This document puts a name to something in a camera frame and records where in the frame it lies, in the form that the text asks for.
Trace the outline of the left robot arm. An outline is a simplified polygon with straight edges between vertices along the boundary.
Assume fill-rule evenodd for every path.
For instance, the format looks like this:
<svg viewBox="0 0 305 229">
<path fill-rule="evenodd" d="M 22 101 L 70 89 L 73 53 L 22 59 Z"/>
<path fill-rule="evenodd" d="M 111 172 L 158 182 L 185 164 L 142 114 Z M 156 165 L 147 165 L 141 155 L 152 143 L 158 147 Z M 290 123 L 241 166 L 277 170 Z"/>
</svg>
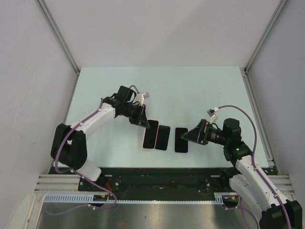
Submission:
<svg viewBox="0 0 305 229">
<path fill-rule="evenodd" d="M 139 92 L 137 87 L 120 86 L 118 92 L 100 99 L 95 111 L 71 125 L 60 124 L 55 130 L 51 147 L 55 171 L 63 174 L 58 164 L 89 180 L 89 186 L 99 191 L 105 186 L 102 170 L 88 159 L 87 140 L 99 128 L 118 116 L 125 116 L 130 124 L 149 128 L 144 101 L 148 92 Z"/>
</svg>

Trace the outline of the right aluminium frame post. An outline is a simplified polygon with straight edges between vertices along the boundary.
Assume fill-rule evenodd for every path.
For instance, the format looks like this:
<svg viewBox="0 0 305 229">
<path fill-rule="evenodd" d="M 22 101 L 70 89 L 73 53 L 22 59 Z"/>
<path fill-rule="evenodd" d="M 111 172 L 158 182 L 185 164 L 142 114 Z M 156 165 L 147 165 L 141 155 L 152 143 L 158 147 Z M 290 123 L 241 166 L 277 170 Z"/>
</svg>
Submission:
<svg viewBox="0 0 305 229">
<path fill-rule="evenodd" d="M 265 28 L 258 44 L 256 45 L 254 51 L 252 52 L 252 54 L 250 56 L 250 59 L 248 60 L 247 64 L 244 67 L 245 74 L 249 73 L 251 67 L 253 66 L 254 62 L 258 58 L 261 50 L 263 49 L 264 45 L 266 44 L 268 38 L 270 37 L 271 33 L 273 32 L 278 20 L 282 16 L 282 14 L 289 2 L 290 2 L 290 0 L 279 1 L 279 4 L 277 5 L 274 13 L 272 14 L 272 17 L 271 17 L 267 27 Z"/>
</svg>

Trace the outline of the aluminium frame post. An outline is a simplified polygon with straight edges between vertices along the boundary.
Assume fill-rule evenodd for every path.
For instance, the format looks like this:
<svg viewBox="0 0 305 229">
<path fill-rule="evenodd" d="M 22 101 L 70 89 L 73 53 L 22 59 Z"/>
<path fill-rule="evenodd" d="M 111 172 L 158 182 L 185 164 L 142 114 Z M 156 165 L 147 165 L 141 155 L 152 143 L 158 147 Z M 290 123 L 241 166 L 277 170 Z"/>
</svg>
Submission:
<svg viewBox="0 0 305 229">
<path fill-rule="evenodd" d="M 289 2 L 290 2 L 290 0 L 279 1 L 279 4 L 277 5 L 274 13 L 272 14 L 272 17 L 271 17 L 267 27 L 265 28 L 258 44 L 256 45 L 254 51 L 252 52 L 252 54 L 250 56 L 250 59 L 248 60 L 247 64 L 244 67 L 245 74 L 249 73 L 251 67 L 253 66 L 254 62 L 258 58 L 261 50 L 263 49 L 264 45 L 266 44 L 268 38 L 270 37 L 271 33 L 273 32 L 278 20 L 282 16 L 282 14 Z"/>
<path fill-rule="evenodd" d="M 64 36 L 62 35 L 54 17 L 52 16 L 51 11 L 49 10 L 46 2 L 44 0 L 35 0 L 40 9 L 42 15 L 44 16 L 51 32 L 53 33 L 59 47 L 61 48 L 63 54 L 65 55 L 66 59 L 68 60 L 70 66 L 72 67 L 73 71 L 76 73 L 77 76 L 80 74 L 80 68 L 78 67 L 75 58 L 73 57 L 70 48 L 68 47 Z"/>
</svg>

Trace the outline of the left aluminium frame post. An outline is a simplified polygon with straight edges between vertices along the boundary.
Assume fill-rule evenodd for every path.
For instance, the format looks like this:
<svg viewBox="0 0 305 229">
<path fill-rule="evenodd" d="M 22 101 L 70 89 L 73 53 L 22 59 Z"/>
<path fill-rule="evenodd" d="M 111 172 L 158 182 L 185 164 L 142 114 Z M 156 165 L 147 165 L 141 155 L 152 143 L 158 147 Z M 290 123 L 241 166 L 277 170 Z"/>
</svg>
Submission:
<svg viewBox="0 0 305 229">
<path fill-rule="evenodd" d="M 70 66 L 72 67 L 73 71 L 76 73 L 77 76 L 80 74 L 80 68 L 78 67 L 75 58 L 73 57 L 70 48 L 68 47 L 64 36 L 62 35 L 54 17 L 52 16 L 51 11 L 49 10 L 46 2 L 44 0 L 35 0 L 40 9 L 42 15 L 44 16 L 51 32 L 53 33 L 59 47 L 61 48 L 63 54 L 65 55 L 66 59 L 68 60 Z"/>
</svg>

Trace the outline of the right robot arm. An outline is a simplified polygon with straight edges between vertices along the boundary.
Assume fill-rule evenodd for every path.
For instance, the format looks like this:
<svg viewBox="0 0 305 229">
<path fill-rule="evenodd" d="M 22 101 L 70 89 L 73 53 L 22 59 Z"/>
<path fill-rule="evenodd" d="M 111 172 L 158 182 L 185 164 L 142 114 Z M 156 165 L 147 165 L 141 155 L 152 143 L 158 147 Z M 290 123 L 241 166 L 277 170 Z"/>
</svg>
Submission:
<svg viewBox="0 0 305 229">
<path fill-rule="evenodd" d="M 271 181 L 253 158 L 254 152 L 242 141 L 240 122 L 225 119 L 222 129 L 202 119 L 183 140 L 223 146 L 224 156 L 232 167 L 221 173 L 220 187 L 236 192 L 259 218 L 261 229 L 301 229 L 303 210 L 298 201 L 290 201 Z"/>
</svg>

